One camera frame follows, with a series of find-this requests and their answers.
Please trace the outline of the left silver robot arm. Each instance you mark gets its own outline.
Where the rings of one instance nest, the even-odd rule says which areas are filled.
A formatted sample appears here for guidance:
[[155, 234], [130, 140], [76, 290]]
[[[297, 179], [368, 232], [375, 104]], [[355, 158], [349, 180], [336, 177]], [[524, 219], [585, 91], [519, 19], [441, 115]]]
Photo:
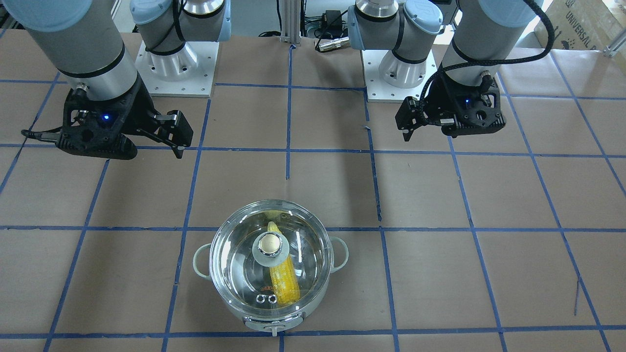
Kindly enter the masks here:
[[[419, 96], [404, 98], [394, 116], [409, 141], [416, 129], [438, 126], [456, 138], [502, 130], [507, 119], [495, 75], [503, 65], [535, 62], [556, 41], [553, 23], [540, 0], [459, 0], [462, 17], [436, 71]], [[509, 58], [530, 20], [539, 18], [547, 42], [541, 53]], [[429, 0], [357, 0], [347, 9], [351, 47], [385, 50], [385, 80], [399, 86], [398, 69], [423, 66], [443, 26], [440, 8]]]

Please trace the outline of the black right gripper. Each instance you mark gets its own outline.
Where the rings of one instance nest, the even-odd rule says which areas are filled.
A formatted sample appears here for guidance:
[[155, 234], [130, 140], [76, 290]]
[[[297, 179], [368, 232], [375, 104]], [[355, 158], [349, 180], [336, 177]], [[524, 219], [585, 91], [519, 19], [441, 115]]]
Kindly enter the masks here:
[[88, 98], [90, 90], [79, 83], [67, 94], [62, 126], [34, 132], [22, 130], [26, 138], [53, 143], [68, 154], [130, 160], [136, 145], [128, 135], [147, 137], [170, 147], [178, 159], [190, 147], [194, 130], [180, 110], [157, 114], [141, 77], [119, 97], [96, 101]]

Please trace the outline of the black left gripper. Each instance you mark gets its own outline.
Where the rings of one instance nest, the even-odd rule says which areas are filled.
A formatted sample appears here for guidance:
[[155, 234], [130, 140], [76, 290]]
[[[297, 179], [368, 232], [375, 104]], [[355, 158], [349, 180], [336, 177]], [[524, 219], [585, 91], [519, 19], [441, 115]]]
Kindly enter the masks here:
[[499, 87], [489, 71], [479, 74], [476, 86], [458, 83], [447, 73], [435, 74], [427, 82], [424, 103], [406, 97], [395, 115], [405, 142], [410, 141], [416, 129], [429, 125], [440, 127], [443, 134], [451, 137], [491, 134], [506, 126]]

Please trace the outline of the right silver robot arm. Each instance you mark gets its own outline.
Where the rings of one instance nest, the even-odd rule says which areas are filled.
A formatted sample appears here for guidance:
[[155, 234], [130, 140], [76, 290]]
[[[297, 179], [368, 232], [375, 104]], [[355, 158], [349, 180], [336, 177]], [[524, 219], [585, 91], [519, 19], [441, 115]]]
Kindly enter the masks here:
[[[105, 1], [5, 0], [3, 5], [70, 84], [62, 125], [22, 130], [25, 138], [53, 143], [68, 154], [130, 160], [138, 153], [130, 135], [137, 135], [182, 158], [194, 130], [182, 111], [155, 109]], [[130, 2], [151, 76], [168, 82], [201, 77], [192, 43], [228, 41], [230, 9], [228, 0]]]

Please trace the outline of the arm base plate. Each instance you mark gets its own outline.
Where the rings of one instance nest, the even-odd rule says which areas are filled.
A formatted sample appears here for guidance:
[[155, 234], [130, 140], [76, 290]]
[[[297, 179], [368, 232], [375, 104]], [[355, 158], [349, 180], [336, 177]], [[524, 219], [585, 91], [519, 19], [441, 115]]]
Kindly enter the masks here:
[[210, 98], [220, 44], [187, 42], [181, 51], [159, 56], [141, 43], [135, 67], [151, 96]]
[[401, 62], [390, 50], [364, 50], [361, 54], [370, 102], [395, 103], [409, 96], [420, 98], [425, 82], [437, 69], [432, 51], [418, 64]]

